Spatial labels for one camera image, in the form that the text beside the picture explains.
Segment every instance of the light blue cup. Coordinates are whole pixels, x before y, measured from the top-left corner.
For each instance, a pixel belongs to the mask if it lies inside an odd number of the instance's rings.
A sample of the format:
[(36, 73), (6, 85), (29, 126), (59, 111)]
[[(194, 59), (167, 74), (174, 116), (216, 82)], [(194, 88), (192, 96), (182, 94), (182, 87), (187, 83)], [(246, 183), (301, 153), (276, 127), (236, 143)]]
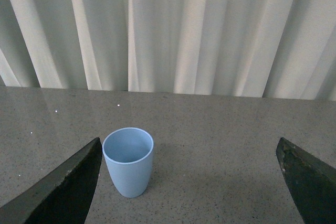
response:
[(152, 136), (142, 129), (123, 128), (108, 135), (102, 148), (110, 176), (119, 193), (128, 198), (141, 195), (152, 173)]

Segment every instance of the gray speckled countertop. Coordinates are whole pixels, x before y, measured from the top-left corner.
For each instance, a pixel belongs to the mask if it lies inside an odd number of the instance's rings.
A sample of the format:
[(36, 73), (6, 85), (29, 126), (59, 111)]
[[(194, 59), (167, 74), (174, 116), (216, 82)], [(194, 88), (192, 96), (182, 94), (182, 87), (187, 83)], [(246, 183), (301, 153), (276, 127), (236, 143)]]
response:
[(145, 193), (121, 196), (103, 160), (87, 224), (303, 223), (280, 137), (336, 167), (330, 101), (0, 87), (0, 116), (1, 206), (94, 137), (128, 126), (153, 136)]

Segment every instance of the curtain fold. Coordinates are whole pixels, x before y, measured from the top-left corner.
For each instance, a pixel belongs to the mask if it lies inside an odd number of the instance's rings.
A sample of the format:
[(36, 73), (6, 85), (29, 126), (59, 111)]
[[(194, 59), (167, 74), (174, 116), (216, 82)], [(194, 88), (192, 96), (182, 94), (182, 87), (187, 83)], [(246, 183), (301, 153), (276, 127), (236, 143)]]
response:
[(336, 0), (0, 5), (0, 85), (336, 100)]

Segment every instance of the cup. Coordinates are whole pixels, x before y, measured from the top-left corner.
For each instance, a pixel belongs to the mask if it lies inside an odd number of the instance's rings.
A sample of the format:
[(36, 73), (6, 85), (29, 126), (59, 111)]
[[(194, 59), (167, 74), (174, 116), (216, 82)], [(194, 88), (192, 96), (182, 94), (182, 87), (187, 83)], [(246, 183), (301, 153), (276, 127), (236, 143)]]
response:
[(102, 148), (118, 192), (128, 198), (141, 195), (146, 190), (152, 173), (152, 136), (139, 128), (122, 128), (108, 135)]

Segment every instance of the white curtain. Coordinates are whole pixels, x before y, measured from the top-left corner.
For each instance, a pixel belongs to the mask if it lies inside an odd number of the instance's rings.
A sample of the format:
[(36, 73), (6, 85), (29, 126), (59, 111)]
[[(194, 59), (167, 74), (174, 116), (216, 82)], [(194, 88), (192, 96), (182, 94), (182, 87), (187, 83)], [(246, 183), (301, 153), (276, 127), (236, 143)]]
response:
[(336, 100), (336, 0), (0, 0), (0, 84)]

